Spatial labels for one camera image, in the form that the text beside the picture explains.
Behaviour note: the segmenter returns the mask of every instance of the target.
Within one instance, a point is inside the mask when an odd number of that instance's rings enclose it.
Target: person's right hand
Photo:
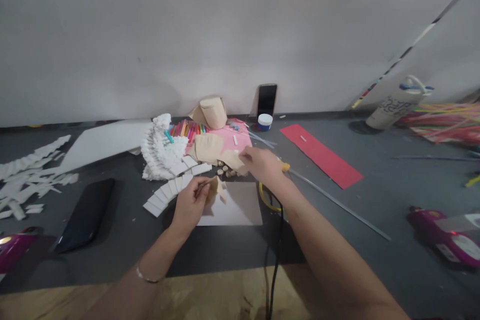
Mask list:
[[[255,179],[270,190],[284,178],[282,163],[270,150],[246,147],[239,157]]]

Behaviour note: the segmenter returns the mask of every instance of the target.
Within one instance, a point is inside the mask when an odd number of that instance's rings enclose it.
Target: table surface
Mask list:
[[[292,176],[305,197],[338,229],[368,262],[398,303],[411,317],[480,315],[478,273],[451,269],[416,239],[406,215],[411,205],[435,209],[447,216],[479,210],[480,189],[463,184],[478,170],[475,162],[396,160],[393,156],[431,155],[463,157],[465,150],[451,144],[434,145],[408,129],[393,128],[363,134],[362,115],[349,112],[288,114],[275,116],[270,131],[260,136],[278,145],[274,152],[291,167],[339,201],[387,233],[388,242],[336,206],[316,190]],[[364,179],[341,190],[279,129],[299,124],[337,153]],[[37,129],[1,129],[0,163],[30,154],[60,136],[72,135],[70,145],[86,129],[85,124],[49,125]],[[264,148],[253,140],[256,147]],[[141,156],[122,153],[79,169],[79,181],[50,192],[35,203],[46,204],[40,214],[23,221],[0,221],[0,230],[15,233],[41,226],[44,235],[1,283],[0,293],[117,280],[168,226],[171,206],[159,218],[143,203],[163,182],[145,181]],[[51,247],[62,233],[83,188],[106,178],[116,179],[98,237],[88,246],[56,255]],[[252,181],[250,177],[237,181]],[[280,218],[261,205],[263,226],[197,227],[180,250],[169,277],[271,266]],[[284,227],[282,264],[303,262],[292,230]],[[478,235],[472,233],[474,240]]]

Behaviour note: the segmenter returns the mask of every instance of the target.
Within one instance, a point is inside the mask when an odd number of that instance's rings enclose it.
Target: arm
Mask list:
[[[147,316],[157,284],[148,283],[137,275],[137,266],[147,279],[163,279],[190,233],[200,221],[210,184],[204,186],[196,197],[199,184],[207,177],[194,177],[178,194],[175,214],[167,228],[122,278],[84,315],[84,320],[136,320]]]
[[[273,153],[248,147],[240,158],[282,203],[313,274],[342,319],[408,319],[362,257],[283,175]]]

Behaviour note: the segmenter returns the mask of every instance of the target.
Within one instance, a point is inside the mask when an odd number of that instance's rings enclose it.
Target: smartphone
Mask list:
[[[95,238],[114,185],[115,180],[109,178],[85,187],[55,247],[56,253],[79,248]]]
[[[274,115],[275,100],[277,99],[277,84],[262,84],[258,87],[258,105],[256,117],[260,114]]]

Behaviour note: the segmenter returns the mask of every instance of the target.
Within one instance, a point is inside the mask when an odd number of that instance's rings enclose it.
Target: phone screen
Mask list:
[[[266,84],[258,87],[258,107],[256,116],[260,114],[274,115],[275,98],[277,97],[277,85]]]

